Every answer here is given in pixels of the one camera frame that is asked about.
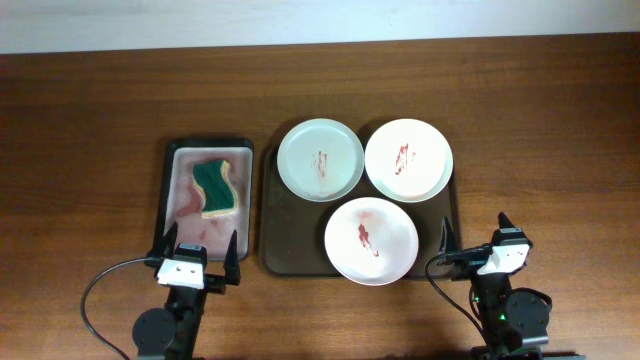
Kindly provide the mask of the white plate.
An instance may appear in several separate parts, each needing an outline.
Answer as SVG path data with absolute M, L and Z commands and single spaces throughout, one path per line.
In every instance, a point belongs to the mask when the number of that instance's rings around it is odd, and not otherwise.
M 453 153 L 444 135 L 417 119 L 397 119 L 379 127 L 365 148 L 365 171 L 386 197 L 417 203 L 435 197 L 453 173 Z
M 346 202 L 331 215 L 324 246 L 330 263 L 345 278 L 383 286 L 409 272 L 417 258 L 419 236 L 398 205 L 362 197 Z
M 298 197 L 329 202 L 349 193 L 364 173 L 364 149 L 354 131 L 326 118 L 304 121 L 277 150 L 278 174 Z

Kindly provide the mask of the white plate front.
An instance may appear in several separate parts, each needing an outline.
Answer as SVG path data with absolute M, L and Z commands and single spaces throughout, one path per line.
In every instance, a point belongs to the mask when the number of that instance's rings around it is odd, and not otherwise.
M 346 202 L 331 215 L 324 246 L 330 263 L 345 278 L 383 286 L 409 272 L 417 258 L 419 236 L 398 205 L 362 197 Z

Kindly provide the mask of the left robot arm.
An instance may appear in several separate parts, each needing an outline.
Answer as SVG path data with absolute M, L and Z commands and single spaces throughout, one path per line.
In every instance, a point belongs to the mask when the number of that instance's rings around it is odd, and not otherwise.
M 142 313 L 132 338 L 139 359 L 191 359 L 207 296 L 223 295 L 227 286 L 240 284 L 237 233 L 233 232 L 224 257 L 222 275 L 208 274 L 208 254 L 201 245 L 179 243 L 178 225 L 154 241 L 144 263 L 155 270 L 157 282 L 169 289 L 163 307 Z

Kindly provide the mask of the green and yellow sponge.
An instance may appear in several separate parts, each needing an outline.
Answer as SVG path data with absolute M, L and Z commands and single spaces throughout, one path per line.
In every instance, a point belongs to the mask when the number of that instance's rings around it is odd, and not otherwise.
M 228 215 L 238 208 L 238 194 L 231 184 L 231 164 L 223 159 L 196 164 L 193 167 L 194 186 L 204 199 L 204 218 Z

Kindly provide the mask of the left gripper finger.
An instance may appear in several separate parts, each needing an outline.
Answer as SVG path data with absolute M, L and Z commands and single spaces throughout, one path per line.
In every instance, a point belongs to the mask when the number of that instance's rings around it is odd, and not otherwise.
M 234 230 L 223 263 L 225 282 L 227 285 L 238 286 L 241 281 L 240 261 L 237 251 L 237 231 Z
M 163 225 L 157 224 L 149 256 L 152 258 L 171 257 L 175 249 L 177 234 L 178 224 L 176 222 L 173 222 L 167 230 Z

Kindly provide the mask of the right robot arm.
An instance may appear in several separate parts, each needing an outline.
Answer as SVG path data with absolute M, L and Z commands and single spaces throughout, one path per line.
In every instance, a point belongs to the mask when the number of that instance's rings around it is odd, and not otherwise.
M 514 288 L 510 281 L 526 267 L 532 248 L 532 241 L 504 213 L 498 215 L 491 241 L 468 249 L 455 245 L 452 225 L 442 220 L 440 251 L 425 265 L 425 274 L 431 267 L 446 267 L 446 279 L 470 282 L 470 311 L 448 295 L 443 298 L 471 321 L 484 341 L 471 349 L 472 359 L 543 357 L 540 347 L 549 342 L 552 300 L 534 289 Z

